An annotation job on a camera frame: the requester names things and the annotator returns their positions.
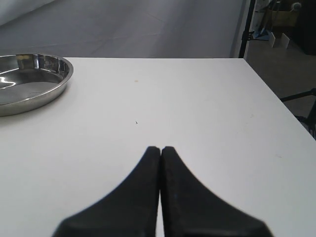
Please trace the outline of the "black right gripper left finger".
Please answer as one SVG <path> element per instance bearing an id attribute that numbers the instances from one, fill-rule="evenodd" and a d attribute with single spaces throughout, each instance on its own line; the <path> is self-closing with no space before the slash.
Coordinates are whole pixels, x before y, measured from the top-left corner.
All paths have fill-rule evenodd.
<path id="1" fill-rule="evenodd" d="M 55 237 L 154 237 L 159 200 L 160 149 L 147 147 L 142 158 L 107 196 L 64 219 Z"/>

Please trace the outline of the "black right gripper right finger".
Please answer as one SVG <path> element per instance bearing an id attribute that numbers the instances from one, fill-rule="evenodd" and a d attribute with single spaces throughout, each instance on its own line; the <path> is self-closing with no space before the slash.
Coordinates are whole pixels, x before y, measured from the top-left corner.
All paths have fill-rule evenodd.
<path id="1" fill-rule="evenodd" d="M 160 195 L 166 237 L 271 237 L 267 225 L 205 187 L 173 147 L 160 158 Z"/>

